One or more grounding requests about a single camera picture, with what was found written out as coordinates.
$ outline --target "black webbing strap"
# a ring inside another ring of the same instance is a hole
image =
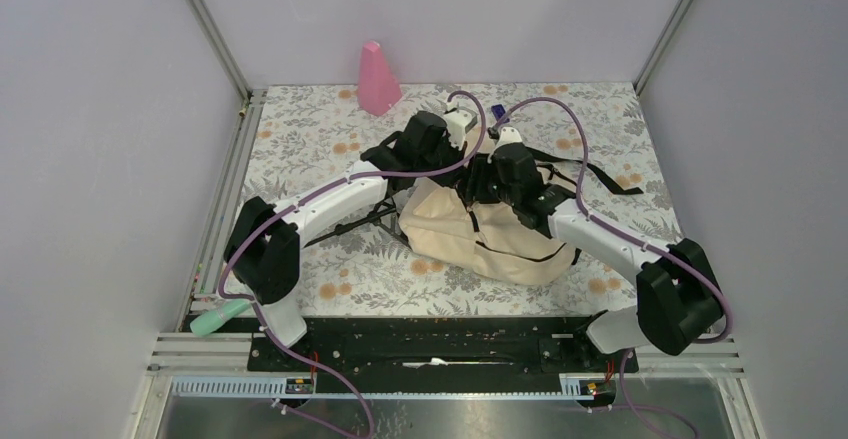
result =
[[[533,159],[537,161],[545,161],[545,162],[570,162],[573,164],[583,164],[581,159],[564,159],[562,157],[556,157],[547,152],[540,151],[538,149],[533,149],[532,147],[527,148],[530,151],[530,154],[533,155]],[[630,189],[624,189],[619,185],[619,183],[615,182],[615,179],[609,177],[609,175],[604,172],[600,167],[592,164],[591,162],[586,163],[586,167],[595,173],[595,176],[598,177],[598,180],[601,181],[601,184],[607,188],[611,193],[617,196],[632,196],[635,194],[644,194],[644,191],[638,187],[631,187]]]

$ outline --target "pink trapezoidal block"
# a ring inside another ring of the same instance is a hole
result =
[[[400,101],[400,91],[380,45],[374,41],[362,46],[359,59],[359,107],[375,116],[382,116]]]

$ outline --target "reflective metal surface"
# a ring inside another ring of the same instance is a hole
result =
[[[691,420],[702,438],[732,438],[722,400],[707,379],[627,381],[636,403],[670,408]],[[619,397],[617,404],[623,403]],[[172,397],[159,437],[167,439],[327,438],[340,437],[292,415],[282,416],[268,401]],[[371,401],[377,438],[655,438],[629,411],[587,414],[576,403],[503,400]],[[364,435],[367,423],[355,400],[313,400],[301,410]],[[646,414],[678,437],[691,437],[686,426],[668,416]]]

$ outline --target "green tube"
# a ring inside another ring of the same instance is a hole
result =
[[[230,319],[236,317],[250,307],[247,299],[235,299],[225,302],[221,307],[206,311],[197,319],[191,321],[189,327],[195,336],[206,336],[217,331]]]

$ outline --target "floral pattern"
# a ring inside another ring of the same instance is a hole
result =
[[[669,241],[680,230],[660,175],[642,110],[628,83],[471,84],[403,86],[387,114],[371,116],[352,86],[270,88],[250,157],[241,200],[276,201],[319,185],[346,169],[361,151],[400,130],[424,109],[439,112],[447,94],[464,89],[487,108],[548,95],[566,102],[587,134],[590,160],[624,187],[645,194],[614,196],[587,173],[590,207],[644,233]],[[463,107],[473,104],[460,98]],[[582,145],[568,116],[553,104],[534,104],[512,119],[527,144],[579,158]],[[576,176],[576,166],[561,164]],[[396,197],[402,206],[409,191]],[[361,217],[361,214],[350,219]],[[635,303],[632,285],[588,254],[545,286],[519,286],[480,277],[418,256],[385,231],[362,226],[302,252],[297,300],[305,315],[564,315],[591,314]],[[234,277],[229,291],[244,291]]]

